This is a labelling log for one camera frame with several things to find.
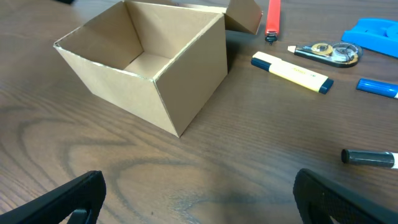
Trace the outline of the blue marker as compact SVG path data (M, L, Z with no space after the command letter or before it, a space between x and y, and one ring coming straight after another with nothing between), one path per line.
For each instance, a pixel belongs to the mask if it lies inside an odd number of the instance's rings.
M392 83L361 78L356 86L356 89L397 99L397 85Z

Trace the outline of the yellow highlighter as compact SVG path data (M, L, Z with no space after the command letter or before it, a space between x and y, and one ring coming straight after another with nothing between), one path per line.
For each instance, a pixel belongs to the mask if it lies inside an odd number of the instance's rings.
M264 52L256 52L252 56L251 64L324 95L328 93L334 84L334 81L325 75L288 63Z

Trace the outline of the blue plastic holder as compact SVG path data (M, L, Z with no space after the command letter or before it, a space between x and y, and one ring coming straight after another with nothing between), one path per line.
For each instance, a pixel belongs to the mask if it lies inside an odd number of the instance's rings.
M362 18L352 29L344 31L341 39L397 58L397 21Z

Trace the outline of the red lighter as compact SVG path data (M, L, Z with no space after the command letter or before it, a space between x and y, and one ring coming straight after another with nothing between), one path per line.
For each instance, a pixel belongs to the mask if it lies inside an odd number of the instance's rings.
M270 45L272 45L275 41L277 41L279 32L280 32L280 9L281 9L281 0L270 0L268 11L267 11L267 20L266 20L266 29L265 29L265 40Z

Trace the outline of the brown cardboard box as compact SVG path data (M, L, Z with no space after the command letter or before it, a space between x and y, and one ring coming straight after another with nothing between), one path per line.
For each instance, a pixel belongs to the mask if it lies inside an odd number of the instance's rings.
M54 43L92 94L181 136L228 73L226 32L257 34L253 0L121 1Z

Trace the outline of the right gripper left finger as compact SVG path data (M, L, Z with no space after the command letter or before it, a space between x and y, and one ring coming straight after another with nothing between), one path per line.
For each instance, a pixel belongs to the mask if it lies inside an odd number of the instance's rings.
M2 214L1 223L96 223L105 196L103 174L92 170Z

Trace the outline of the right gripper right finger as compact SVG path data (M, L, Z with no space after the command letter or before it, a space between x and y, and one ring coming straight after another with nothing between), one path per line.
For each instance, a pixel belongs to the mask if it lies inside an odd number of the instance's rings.
M304 223L397 223L397 213L310 169L300 169L293 194Z

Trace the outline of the correction tape dispenser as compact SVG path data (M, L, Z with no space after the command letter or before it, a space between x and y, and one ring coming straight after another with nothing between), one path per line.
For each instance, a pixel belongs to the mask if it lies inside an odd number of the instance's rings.
M337 68L350 68L358 64L363 50L349 42L314 42L307 45L291 45L287 50L296 56Z

